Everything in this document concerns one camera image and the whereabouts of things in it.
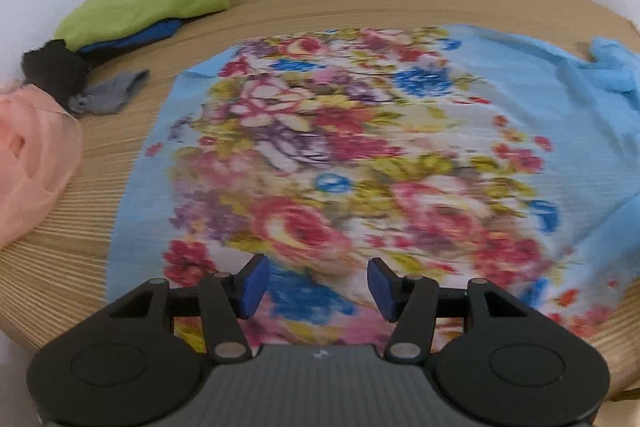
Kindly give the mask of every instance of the light blue cloth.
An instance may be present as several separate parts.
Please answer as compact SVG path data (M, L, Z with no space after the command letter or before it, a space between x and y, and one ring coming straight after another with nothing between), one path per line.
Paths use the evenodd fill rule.
M567 289L580 287L585 309L610 309L640 275L640 58L603 38L593 39L596 62L587 62L533 38L444 27L447 67L486 79L473 83L469 94L491 100L518 130L547 137L554 147L536 174L536 189L540 200L558 205L552 238L557 265L522 297L550 312ZM172 148L180 146L176 133L190 142L194 131L175 122L196 115L235 52L231 48L177 77L120 204L108 258L108 300L162 277L159 249L175 235L168 223L174 202L158 165L170 165ZM152 154L165 158L153 160ZM558 269L564 271L562 284L553 283Z

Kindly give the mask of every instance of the wooden table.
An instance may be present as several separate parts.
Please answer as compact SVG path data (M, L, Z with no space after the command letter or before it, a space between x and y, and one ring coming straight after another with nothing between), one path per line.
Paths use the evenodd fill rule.
M587 0L232 0L228 11L95 71L95 80L142 68L150 68L152 77L123 113L82 120L78 174L47 220L0 252L0 327L41 346L101 306L118 203L177 73L248 37L449 23L526 34L583 56L593 36L617 39L640 52L640 36L627 20ZM640 377L638 330L640 283L592 339L611 367L612 393Z

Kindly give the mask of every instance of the crumpled fabric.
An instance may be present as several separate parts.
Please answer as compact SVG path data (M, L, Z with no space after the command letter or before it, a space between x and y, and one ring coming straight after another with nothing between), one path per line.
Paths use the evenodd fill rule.
M122 198L107 296L265 253L261 343L388 341L382 259L484 277L581 337L640 275L640 58L472 26L251 39L178 76ZM183 338L198 324L177 322ZM434 349L460 334L443 319Z
M121 71L113 78L88 86L69 99L74 115L113 114L120 112L136 96L149 78L149 70Z
M46 92L0 95L0 248L43 222L81 153L79 122Z
M49 93L64 109L70 96L82 92L89 73L87 63L62 39L22 54L21 67L28 84Z

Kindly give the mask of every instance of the yellow leaf print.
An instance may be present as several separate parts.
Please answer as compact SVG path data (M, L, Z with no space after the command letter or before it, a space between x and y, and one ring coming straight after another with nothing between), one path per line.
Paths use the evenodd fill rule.
M228 192L226 194L220 194L220 203L228 204L234 211L234 214L240 216L251 216L251 198L245 194L238 192Z
M199 328L191 328L184 324L176 323L174 333L189 344L196 353L206 353L207 346L204 343L202 331Z
M564 264L558 264L552 266L546 273L546 277L549 279L552 285L559 286L562 284L562 274L566 266Z
M396 208L388 187L376 182L357 182L353 187L349 208L359 217L378 217Z
M362 60L371 60L371 57L369 56L368 52L364 52L360 50L352 51L351 56L353 58L361 58Z
M437 105L427 105L427 112L431 118L435 118L436 120L446 120L447 118L447 113L441 110Z
M511 186L513 187L513 190L525 198L533 198L537 194L535 188L529 187L526 183L522 183L517 180L511 180Z
M360 30L354 28L345 28L343 30L338 30L335 33L329 34L329 36L337 41L353 41L357 39L359 35Z
M526 134L515 129L505 129L502 131L502 136L505 140L516 143L521 143L528 139Z
M419 28L411 32L411 40L415 44L421 44L424 41L434 41L435 39L441 39L447 37L449 32L444 28L438 26L432 26L429 28Z
M240 95L242 79L240 78L224 78L217 81L209 89L209 96L218 100L231 100Z
M393 181L405 182L421 180L424 178L424 169L420 164L420 158L376 158L370 165L377 172L382 172Z
M396 67L395 66L380 66L380 65L378 65L378 70L382 74L389 74L389 73L395 73L396 72Z
M400 266L399 271L411 274L411 275L421 275L424 267L420 264L419 261L416 261L410 255L405 253L387 253L387 255L393 259Z
M280 78L284 80L289 87L302 87L305 85L305 75L298 71L282 71Z
M463 74L457 78L453 78L453 85L460 91L468 91L471 88L471 84L478 80L477 77L472 74Z
M480 172L498 172L500 170L500 164L491 156L473 156L469 161Z
M508 186L502 184L492 184L483 189L484 193L494 200L500 200L502 198L509 198L511 191Z
M511 208L510 206L506 206L505 204L497 203L497 201L492 201L491 203L489 203L489 207L496 214L508 214L510 216L516 217L526 217L522 212L518 212L517 210L514 210L513 208Z
M510 176L511 174L515 174L516 172L516 168L513 165L511 165L510 163L504 163L500 165L497 173L500 174L500 176Z
M235 143L231 140L218 140L216 143L216 153L222 161L228 160L234 155Z
M318 210L324 209L324 202L318 201L313 198L292 198L294 201L297 201L300 204L304 204L306 206L312 206L317 208Z
M394 111L381 111L367 123L372 125L394 125L396 120L402 117L402 113Z
M284 320L288 340L296 344L331 344L340 338L340 328L312 326L304 322Z
M316 100L318 100L320 105L324 105L325 107L339 107L343 109L349 109L360 104L357 100L350 100L343 94L319 94L316 96Z
M449 174L453 170L453 162L440 154L424 154L420 156L420 163L425 175Z
M181 160L183 158L188 158L193 154L199 154L200 149L198 147L181 147L176 152L174 152L174 158L176 160Z
M270 251L270 245L266 241L260 239L257 235L246 230L237 232L226 240L226 247L236 248L245 252L265 252Z

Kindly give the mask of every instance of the peach fabric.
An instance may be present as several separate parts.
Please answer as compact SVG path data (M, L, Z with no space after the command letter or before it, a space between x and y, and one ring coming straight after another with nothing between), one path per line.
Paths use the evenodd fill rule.
M47 217L81 153L80 123L46 92L0 94L0 248Z

